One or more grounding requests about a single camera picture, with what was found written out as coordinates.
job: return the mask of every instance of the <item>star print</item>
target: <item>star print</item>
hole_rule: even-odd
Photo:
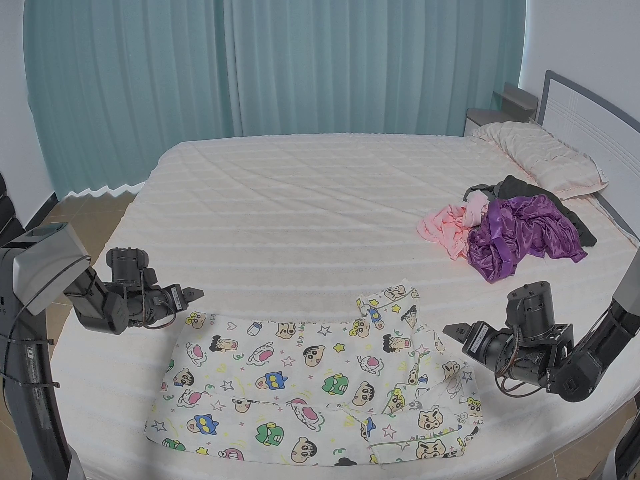
[[[220,400],[218,400],[215,404],[209,404],[213,407],[214,411],[220,411],[222,412],[222,407],[226,407],[226,405],[222,405],[220,404]]]
[[[419,355],[423,356],[429,351],[429,349],[420,343],[420,347],[416,348],[415,351],[418,352]]]
[[[164,430],[166,432],[166,428],[164,428],[164,421],[156,421],[154,420],[154,424],[151,425],[152,428],[156,429],[156,432],[160,432],[160,430]]]
[[[384,427],[382,430],[385,431],[385,435],[383,437],[391,437],[391,439],[394,438],[394,434],[397,432],[396,430],[393,430],[393,428],[391,428],[391,423],[389,423],[389,425]]]

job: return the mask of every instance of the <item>purple satin garment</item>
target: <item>purple satin garment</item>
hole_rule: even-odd
[[[544,258],[546,253],[574,263],[587,256],[578,231],[545,195],[491,201],[467,242],[467,261],[489,283],[514,274],[526,254]]]

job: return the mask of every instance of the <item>mattress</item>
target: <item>mattress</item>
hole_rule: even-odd
[[[504,322],[507,293],[552,285],[556,322],[576,337],[607,307],[636,247],[590,196],[566,205],[598,238],[578,264],[526,257],[515,276],[488,284],[415,230],[426,212],[466,188],[527,175],[476,138],[298,135],[181,143],[167,151],[105,250],[146,250],[162,285],[205,292],[191,310],[285,321],[344,321],[353,301],[406,278],[436,330]],[[108,280],[100,259],[96,270]],[[52,360],[65,434],[92,479],[276,479],[287,466],[169,450],[144,436],[181,322],[121,336],[85,330],[71,315]],[[460,345],[442,336],[448,349]],[[305,478],[495,479],[595,428],[640,389],[632,340],[595,393],[569,404],[539,392],[510,399],[476,365],[484,426],[463,457],[383,466],[308,468]]]

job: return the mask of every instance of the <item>teal curtain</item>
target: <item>teal curtain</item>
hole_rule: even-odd
[[[144,181],[171,146],[289,133],[460,135],[518,82],[525,0],[26,0],[58,196]]]

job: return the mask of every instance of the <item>pink clothing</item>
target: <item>pink clothing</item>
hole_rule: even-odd
[[[489,199],[480,190],[469,194],[466,202],[450,204],[439,212],[430,212],[418,222],[418,233],[429,242],[442,245],[452,260],[467,257],[469,230],[480,226]]]

